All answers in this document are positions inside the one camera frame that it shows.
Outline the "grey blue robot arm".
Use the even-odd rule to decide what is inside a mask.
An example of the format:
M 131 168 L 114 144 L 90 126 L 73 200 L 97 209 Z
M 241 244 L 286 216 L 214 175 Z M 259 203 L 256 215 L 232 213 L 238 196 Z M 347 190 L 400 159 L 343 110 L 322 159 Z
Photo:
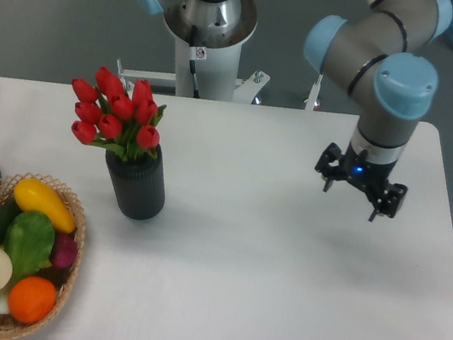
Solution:
M 253 0 L 136 0 L 160 14 L 175 37 L 175 93 L 230 101 L 243 43 L 257 23 Z M 431 107 L 438 74 L 415 51 L 449 27 L 450 0 L 366 0 L 370 15 L 351 23 L 330 15 L 304 43 L 307 62 L 361 108 L 347 149 L 330 144 L 316 171 L 326 184 L 346 181 L 394 217 L 407 188 L 389 175 L 417 123 Z

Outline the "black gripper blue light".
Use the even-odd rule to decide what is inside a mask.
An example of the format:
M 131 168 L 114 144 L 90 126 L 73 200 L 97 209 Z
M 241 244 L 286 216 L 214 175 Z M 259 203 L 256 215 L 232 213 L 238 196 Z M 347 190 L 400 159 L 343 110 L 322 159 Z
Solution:
M 343 153 L 337 144 L 329 144 L 321 153 L 315 171 L 324 180 L 324 192 L 328 192 L 335 181 L 346 181 L 355 186 L 366 197 L 375 200 L 369 222 L 381 215 L 394 218 L 402 207 L 408 187 L 389 183 L 388 177 L 396 161 L 389 164 L 369 162 L 367 152 L 355 153 L 351 146 Z

